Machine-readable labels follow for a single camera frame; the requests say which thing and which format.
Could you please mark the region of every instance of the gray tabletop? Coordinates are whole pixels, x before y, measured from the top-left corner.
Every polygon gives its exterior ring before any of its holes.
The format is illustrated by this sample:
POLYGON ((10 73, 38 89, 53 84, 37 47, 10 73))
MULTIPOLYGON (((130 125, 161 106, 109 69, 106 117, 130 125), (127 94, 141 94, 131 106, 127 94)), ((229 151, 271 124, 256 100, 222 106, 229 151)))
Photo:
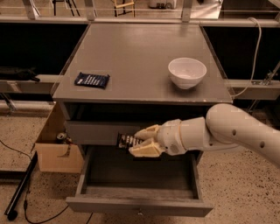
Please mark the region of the gray tabletop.
POLYGON ((196 24, 91 24, 56 90, 58 102, 205 104, 232 102, 196 24), (200 60, 207 74, 183 90, 169 78, 176 58, 200 60), (106 89, 78 87, 79 74, 109 74, 106 89))

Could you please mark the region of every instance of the tripod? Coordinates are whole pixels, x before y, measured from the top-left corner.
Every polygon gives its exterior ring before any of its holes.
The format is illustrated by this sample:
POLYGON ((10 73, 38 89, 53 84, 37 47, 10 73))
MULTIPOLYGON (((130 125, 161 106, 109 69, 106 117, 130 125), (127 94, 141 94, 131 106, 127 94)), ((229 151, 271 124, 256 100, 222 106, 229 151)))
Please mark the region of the tripod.
MULTIPOLYGON (((72 5, 71 5, 71 3, 70 3, 70 0, 52 0, 52 3, 53 3, 53 14, 54 14, 54 16, 56 16, 56 3, 59 3, 59 2, 66 2, 66 4, 68 4, 68 6, 69 6, 69 8, 70 8, 70 10, 71 10, 71 12, 72 12, 72 16, 74 16, 74 12, 73 12, 72 5)), ((77 6, 76 6, 75 1, 72 0, 72 3, 73 3, 73 7, 74 7, 74 8, 76 9, 76 11, 77 11, 78 16, 80 16, 80 13, 79 13, 79 11, 78 11, 78 9, 77 9, 77 6)))

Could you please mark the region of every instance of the open drawer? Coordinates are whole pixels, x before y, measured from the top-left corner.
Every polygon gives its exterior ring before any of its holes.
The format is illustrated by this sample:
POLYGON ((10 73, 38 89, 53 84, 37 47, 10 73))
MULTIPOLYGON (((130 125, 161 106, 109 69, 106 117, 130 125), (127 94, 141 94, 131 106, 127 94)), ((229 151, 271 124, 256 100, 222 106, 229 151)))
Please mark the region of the open drawer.
POLYGON ((204 217, 195 156, 135 158, 114 146, 88 146, 75 197, 76 212, 204 217))

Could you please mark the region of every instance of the white cable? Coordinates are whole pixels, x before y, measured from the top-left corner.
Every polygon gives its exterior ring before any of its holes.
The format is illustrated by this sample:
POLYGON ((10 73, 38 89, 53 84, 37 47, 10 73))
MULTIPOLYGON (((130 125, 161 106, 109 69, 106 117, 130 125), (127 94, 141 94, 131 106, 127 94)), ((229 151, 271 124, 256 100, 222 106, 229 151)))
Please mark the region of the white cable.
POLYGON ((253 22, 255 22, 259 28, 259 38, 257 40, 257 43, 256 43, 256 47, 255 47, 255 56, 254 56, 254 63, 253 63, 253 69, 252 69, 252 74, 251 74, 251 78, 247 84, 247 86, 238 94, 232 94, 231 96, 232 97, 236 97, 238 95, 241 95, 243 94, 249 87, 250 83, 252 82, 253 78, 254 78, 254 74, 255 74, 255 67, 256 67, 256 55, 257 55, 257 52, 259 50, 259 45, 260 45, 260 42, 261 42, 261 37, 262 37, 262 28, 259 24, 259 22, 254 18, 254 17, 249 17, 248 19, 252 20, 253 22))

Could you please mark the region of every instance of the drawer handle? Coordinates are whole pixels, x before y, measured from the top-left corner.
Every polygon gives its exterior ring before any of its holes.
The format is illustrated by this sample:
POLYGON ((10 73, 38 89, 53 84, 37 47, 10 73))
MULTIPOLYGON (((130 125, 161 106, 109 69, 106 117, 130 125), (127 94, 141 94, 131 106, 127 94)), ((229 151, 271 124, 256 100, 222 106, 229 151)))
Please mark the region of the drawer handle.
POLYGON ((138 215, 144 215, 144 214, 142 213, 141 208, 139 209, 139 212, 138 212, 137 214, 138 214, 138 215))

